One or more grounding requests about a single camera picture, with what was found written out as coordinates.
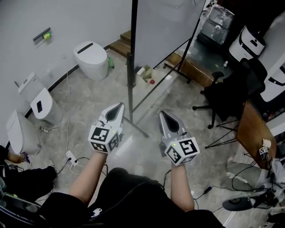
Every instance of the tank-less toilet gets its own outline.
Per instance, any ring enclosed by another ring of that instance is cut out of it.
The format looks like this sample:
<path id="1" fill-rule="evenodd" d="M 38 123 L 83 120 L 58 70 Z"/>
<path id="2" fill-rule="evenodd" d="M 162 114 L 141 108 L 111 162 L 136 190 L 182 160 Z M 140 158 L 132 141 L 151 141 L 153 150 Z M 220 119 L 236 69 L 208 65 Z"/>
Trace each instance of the tank-less toilet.
<path id="1" fill-rule="evenodd" d="M 31 104 L 37 119 L 58 124 L 62 119 L 62 112 L 49 91 L 44 87 L 35 73 L 31 73 L 19 87 L 18 93 Z"/>
<path id="2" fill-rule="evenodd" d="M 16 110 L 7 121 L 6 130 L 15 154 L 34 154 L 40 151 L 40 140 L 34 125 Z"/>
<path id="3" fill-rule="evenodd" d="M 92 41 L 79 44 L 74 50 L 74 57 L 83 73 L 94 81 L 106 78 L 108 57 L 106 51 Z"/>

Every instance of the chair leg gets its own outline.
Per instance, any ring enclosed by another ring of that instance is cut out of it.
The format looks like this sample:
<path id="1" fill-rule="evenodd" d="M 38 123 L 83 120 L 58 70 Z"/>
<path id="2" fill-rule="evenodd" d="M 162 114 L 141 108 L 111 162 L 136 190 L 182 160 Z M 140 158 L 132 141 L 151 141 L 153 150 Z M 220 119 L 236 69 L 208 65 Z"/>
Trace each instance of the chair leg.
<path id="1" fill-rule="evenodd" d="M 211 109 L 211 106 L 209 105 L 205 105 L 205 106 L 193 106 L 192 107 L 193 110 L 197 110 L 197 109 Z"/>
<path id="2" fill-rule="evenodd" d="M 214 125 L 215 125 L 215 118 L 216 118 L 216 113 L 213 110 L 213 112 L 212 112 L 212 124 L 208 125 L 208 129 L 212 129 L 214 127 Z"/>

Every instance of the whiteboard stand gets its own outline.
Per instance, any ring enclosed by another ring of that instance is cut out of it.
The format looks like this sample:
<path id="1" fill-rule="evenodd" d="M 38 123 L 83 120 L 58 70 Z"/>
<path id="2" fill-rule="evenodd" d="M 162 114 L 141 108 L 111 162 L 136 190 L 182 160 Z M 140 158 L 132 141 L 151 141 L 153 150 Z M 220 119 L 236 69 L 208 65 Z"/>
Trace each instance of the whiteboard stand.
<path id="1" fill-rule="evenodd" d="M 185 77 L 188 81 L 187 83 L 189 84 L 191 79 L 183 74 L 182 72 L 180 72 L 182 64 L 185 60 L 185 57 L 187 55 L 187 52 L 189 50 L 190 44 L 192 42 L 193 36 L 196 32 L 196 29 L 198 27 L 199 21 L 200 19 L 198 19 L 195 30 L 191 36 L 191 38 L 189 40 L 187 40 L 186 42 L 188 42 L 187 47 L 184 51 L 184 54 L 182 56 L 182 59 L 174 66 L 170 66 L 168 64 L 164 64 L 164 68 L 169 67 L 170 71 L 162 78 L 162 80 L 160 82 L 158 82 L 155 87 L 137 104 L 137 106 L 135 108 L 133 108 L 133 88 L 135 86 L 134 84 L 134 78 L 135 78 L 135 72 L 134 72 L 134 54 L 135 54 L 135 36 L 136 36 L 136 24 L 137 24 L 137 10 L 138 10 L 138 0 L 133 0 L 132 1 L 132 17 L 131 17 L 131 46 L 130 46 L 130 53 L 127 53 L 127 86 L 128 86 L 128 100 L 129 100 L 129 115 L 130 115 L 130 119 L 127 119 L 126 117 L 125 120 L 127 120 L 133 127 L 135 127 L 137 130 L 139 130 L 144 137 L 148 138 L 149 135 L 147 133 L 145 133 L 143 130 L 141 130 L 140 128 L 138 128 L 134 123 L 133 123 L 133 113 L 137 110 L 137 108 L 148 98 L 148 96 L 164 81 L 164 79 L 171 74 L 172 71 L 177 72 L 178 74 L 180 74 L 181 76 Z M 166 56 L 161 62 L 159 62 L 154 69 L 160 65 L 165 59 L 167 59 L 172 53 L 170 53 L 168 56 Z"/>

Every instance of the black chair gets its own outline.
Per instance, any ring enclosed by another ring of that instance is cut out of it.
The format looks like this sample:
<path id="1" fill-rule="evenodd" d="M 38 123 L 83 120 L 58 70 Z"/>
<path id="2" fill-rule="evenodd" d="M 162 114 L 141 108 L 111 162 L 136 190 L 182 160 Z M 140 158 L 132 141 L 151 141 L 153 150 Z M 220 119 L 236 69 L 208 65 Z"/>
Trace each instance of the black chair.
<path id="1" fill-rule="evenodd" d="M 193 106 L 193 110 L 212 109 L 212 124 L 208 125 L 208 129 L 213 128 L 216 114 L 223 122 L 229 116 L 240 119 L 243 103 L 265 90 L 267 71 L 258 59 L 253 58 L 242 59 L 240 67 L 221 83 L 216 82 L 224 76 L 222 72 L 214 72 L 212 75 L 213 83 L 200 92 L 205 95 L 209 105 Z"/>

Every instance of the toilet lid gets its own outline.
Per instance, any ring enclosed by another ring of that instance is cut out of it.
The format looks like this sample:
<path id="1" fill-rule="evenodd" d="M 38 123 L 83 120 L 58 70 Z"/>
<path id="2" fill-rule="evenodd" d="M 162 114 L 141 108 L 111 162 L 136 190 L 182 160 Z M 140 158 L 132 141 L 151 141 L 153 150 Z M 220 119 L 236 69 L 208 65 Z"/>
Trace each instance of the toilet lid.
<path id="1" fill-rule="evenodd" d="M 11 147 L 15 154 L 20 154 L 24 148 L 23 135 L 17 111 L 13 111 L 6 123 L 6 130 Z"/>
<path id="2" fill-rule="evenodd" d="M 53 98 L 46 88 L 44 88 L 31 103 L 31 108 L 37 119 L 44 119 L 51 111 L 52 106 Z"/>
<path id="3" fill-rule="evenodd" d="M 91 41 L 78 45 L 74 49 L 74 54 L 80 61 L 93 65 L 100 65 L 107 58 L 106 51 L 100 45 Z"/>

